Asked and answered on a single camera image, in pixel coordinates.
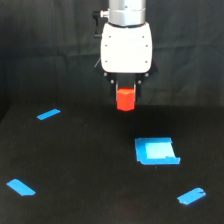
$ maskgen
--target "white robot body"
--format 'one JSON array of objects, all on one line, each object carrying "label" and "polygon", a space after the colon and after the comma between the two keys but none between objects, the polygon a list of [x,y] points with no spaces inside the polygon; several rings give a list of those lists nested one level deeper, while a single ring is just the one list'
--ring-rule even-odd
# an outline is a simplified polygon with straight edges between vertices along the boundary
[{"label": "white robot body", "polygon": [[146,73],[152,62],[152,37],[148,23],[135,28],[106,23],[101,41],[101,64],[111,73]]},{"label": "white robot body", "polygon": [[[153,44],[149,23],[145,21],[146,0],[109,0],[107,11],[93,12],[96,27],[99,17],[108,19],[102,35],[98,35],[97,28],[95,31],[95,38],[102,38],[100,56],[104,77],[110,81],[113,94],[116,93],[117,108],[133,110],[152,65]],[[132,80],[133,86],[120,86],[122,79]]]}]

